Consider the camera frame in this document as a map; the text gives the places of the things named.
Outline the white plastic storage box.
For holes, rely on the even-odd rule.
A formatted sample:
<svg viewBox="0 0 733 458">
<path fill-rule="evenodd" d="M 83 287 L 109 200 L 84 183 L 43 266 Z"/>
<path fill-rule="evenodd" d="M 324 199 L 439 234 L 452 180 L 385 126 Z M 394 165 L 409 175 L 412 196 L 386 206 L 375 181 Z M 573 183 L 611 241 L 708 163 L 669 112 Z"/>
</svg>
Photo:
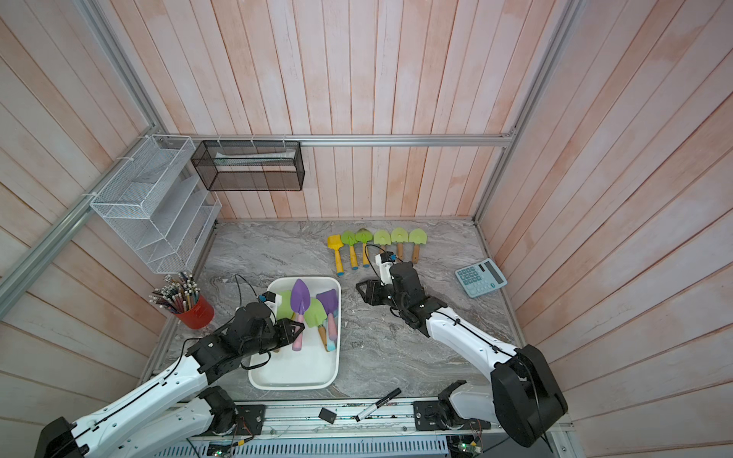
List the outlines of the white plastic storage box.
<svg viewBox="0 0 733 458">
<path fill-rule="evenodd" d="M 248 378 L 256 389 L 261 390 L 311 390 L 324 389 L 331 385 L 338 374 L 341 347 L 341 286 L 331 277 L 286 277 L 274 280 L 268 291 L 281 293 L 292 290 L 297 279 L 307 285 L 310 297 L 335 289 L 339 294 L 339 306 L 336 314 L 338 327 L 337 348 L 327 351 L 322 344 L 318 330 L 305 325 L 303 346 L 294 351 L 289 345 L 272 352 L 270 355 L 254 355 L 249 364 L 265 363 L 261 368 L 249 372 Z M 276 318 L 276 303 L 266 303 Z"/>
</svg>

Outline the green shovel wooden handle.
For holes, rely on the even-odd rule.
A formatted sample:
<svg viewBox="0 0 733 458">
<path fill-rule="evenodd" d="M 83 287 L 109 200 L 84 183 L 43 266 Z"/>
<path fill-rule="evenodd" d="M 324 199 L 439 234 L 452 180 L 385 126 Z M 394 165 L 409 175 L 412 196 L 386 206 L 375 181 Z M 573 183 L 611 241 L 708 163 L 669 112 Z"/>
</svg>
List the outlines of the green shovel wooden handle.
<svg viewBox="0 0 733 458">
<path fill-rule="evenodd" d="M 413 244 L 412 262 L 414 264 L 419 263 L 421 247 L 427 243 L 427 240 L 428 237 L 426 232 L 420 228 L 413 229 L 410 231 L 410 234 L 408 234 L 408 241 Z"/>
<path fill-rule="evenodd" d="M 382 251 L 387 251 L 391 246 L 391 234 L 387 230 L 377 230 L 373 235 L 373 241 Z"/>
<path fill-rule="evenodd" d="M 402 227 L 396 227 L 391 232 L 391 241 L 396 247 L 396 256 L 399 259 L 404 258 L 404 244 L 410 241 L 408 231 Z"/>
</svg>

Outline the green shovel orange handle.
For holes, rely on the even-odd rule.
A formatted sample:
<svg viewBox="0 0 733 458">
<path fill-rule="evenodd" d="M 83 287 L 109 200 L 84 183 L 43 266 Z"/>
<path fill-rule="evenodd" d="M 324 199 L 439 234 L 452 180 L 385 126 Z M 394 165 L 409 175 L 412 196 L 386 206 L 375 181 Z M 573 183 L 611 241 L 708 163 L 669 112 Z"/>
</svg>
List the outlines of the green shovel orange handle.
<svg viewBox="0 0 733 458">
<path fill-rule="evenodd" d="M 362 245 L 362 264 L 364 267 L 370 266 L 370 259 L 368 258 L 368 244 L 373 240 L 373 235 L 370 230 L 366 228 L 360 228 L 355 234 L 357 242 Z"/>
</svg>

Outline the green shovel yellow handle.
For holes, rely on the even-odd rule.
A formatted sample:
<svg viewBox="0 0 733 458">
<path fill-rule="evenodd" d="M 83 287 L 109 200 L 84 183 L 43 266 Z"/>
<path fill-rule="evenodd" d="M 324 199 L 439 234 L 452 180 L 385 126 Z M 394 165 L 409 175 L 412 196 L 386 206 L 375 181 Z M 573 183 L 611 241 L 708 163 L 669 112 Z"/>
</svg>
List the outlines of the green shovel yellow handle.
<svg viewBox="0 0 733 458">
<path fill-rule="evenodd" d="M 345 231 L 341 234 L 342 244 L 345 244 L 349 248 L 349 262 L 352 270 L 359 268 L 358 257 L 355 250 L 357 244 L 356 235 L 352 231 Z"/>
</svg>

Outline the yellow square shovel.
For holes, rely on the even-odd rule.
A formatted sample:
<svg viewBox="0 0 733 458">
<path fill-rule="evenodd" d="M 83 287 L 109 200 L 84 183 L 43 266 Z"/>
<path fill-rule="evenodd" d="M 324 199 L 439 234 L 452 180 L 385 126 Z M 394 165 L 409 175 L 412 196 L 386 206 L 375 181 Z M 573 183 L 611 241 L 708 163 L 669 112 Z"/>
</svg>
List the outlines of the yellow square shovel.
<svg viewBox="0 0 733 458">
<path fill-rule="evenodd" d="M 341 257 L 341 248 L 344 246 L 340 235 L 328 237 L 328 248 L 333 251 L 336 274 L 341 277 L 345 273 Z"/>
</svg>

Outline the large green shovel blade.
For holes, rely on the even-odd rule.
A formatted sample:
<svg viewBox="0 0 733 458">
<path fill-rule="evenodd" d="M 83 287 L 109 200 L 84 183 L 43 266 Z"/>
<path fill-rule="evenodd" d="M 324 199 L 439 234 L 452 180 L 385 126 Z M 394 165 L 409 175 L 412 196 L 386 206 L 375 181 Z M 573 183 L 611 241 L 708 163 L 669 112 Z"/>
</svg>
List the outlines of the large green shovel blade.
<svg viewBox="0 0 733 458">
<path fill-rule="evenodd" d="M 293 319 L 295 313 L 291 308 L 291 292 L 284 291 L 276 295 L 276 319 Z"/>
</svg>

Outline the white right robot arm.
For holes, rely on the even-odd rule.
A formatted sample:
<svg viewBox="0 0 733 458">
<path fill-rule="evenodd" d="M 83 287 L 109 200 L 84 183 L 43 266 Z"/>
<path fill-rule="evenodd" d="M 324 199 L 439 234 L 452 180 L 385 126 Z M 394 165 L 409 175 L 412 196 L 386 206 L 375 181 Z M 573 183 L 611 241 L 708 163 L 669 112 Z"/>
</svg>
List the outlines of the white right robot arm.
<svg viewBox="0 0 733 458">
<path fill-rule="evenodd" d="M 513 442 L 529 448 L 567 413 L 567 401 L 538 348 L 504 343 L 464 320 L 426 293 L 412 263 L 391 252 L 378 254 L 371 267 L 377 279 L 356 286 L 365 303 L 388 306 L 410 328 L 454 350 L 487 380 L 484 385 L 458 380 L 437 401 L 419 403 L 414 409 L 418 429 L 447 431 L 496 422 Z"/>
</svg>

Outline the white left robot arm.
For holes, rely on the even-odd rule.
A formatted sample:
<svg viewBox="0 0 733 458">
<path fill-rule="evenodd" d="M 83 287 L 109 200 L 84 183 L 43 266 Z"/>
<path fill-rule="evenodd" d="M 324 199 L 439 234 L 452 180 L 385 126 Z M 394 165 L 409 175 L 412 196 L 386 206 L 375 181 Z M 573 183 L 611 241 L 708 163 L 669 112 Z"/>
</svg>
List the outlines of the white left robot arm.
<svg viewBox="0 0 733 458">
<path fill-rule="evenodd" d="M 213 333 L 192 339 L 176 362 L 110 405 L 74 422 L 59 417 L 40 432 L 37 457 L 141 456 L 203 432 L 229 435 L 240 412 L 216 383 L 253 355 L 296 343 L 302 318 L 276 320 L 263 303 L 249 303 Z"/>
</svg>

